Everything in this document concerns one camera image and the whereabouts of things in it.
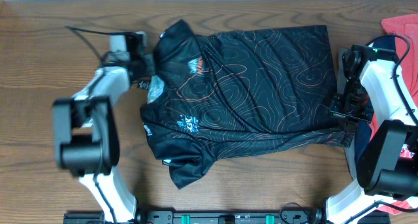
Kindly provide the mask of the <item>black orange-patterned jersey shirt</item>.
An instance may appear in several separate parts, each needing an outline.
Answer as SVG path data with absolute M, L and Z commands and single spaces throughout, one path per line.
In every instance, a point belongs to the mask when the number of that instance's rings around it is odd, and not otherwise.
M 352 141 L 353 131 L 329 114 L 337 81 L 325 25 L 204 36 L 179 21 L 153 56 L 140 115 L 177 188 L 220 159 Z

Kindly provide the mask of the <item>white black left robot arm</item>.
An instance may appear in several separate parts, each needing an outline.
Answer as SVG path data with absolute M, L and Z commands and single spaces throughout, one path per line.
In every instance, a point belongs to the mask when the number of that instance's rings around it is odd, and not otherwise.
M 146 53 L 143 31 L 105 35 L 110 49 L 93 52 L 99 60 L 95 76 L 72 97 L 52 105 L 56 164 L 78 178 L 102 209 L 69 212 L 64 223 L 147 222 L 118 168 L 120 142 L 112 109 L 134 83 L 154 74 L 153 57 Z

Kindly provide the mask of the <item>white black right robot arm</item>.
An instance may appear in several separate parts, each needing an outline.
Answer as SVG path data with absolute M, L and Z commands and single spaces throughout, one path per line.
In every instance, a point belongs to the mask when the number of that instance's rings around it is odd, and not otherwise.
M 326 200 L 324 223 L 359 223 L 381 206 L 417 211 L 417 106 L 394 50 L 354 44 L 340 50 L 331 116 L 355 126 L 346 151 L 353 181 Z

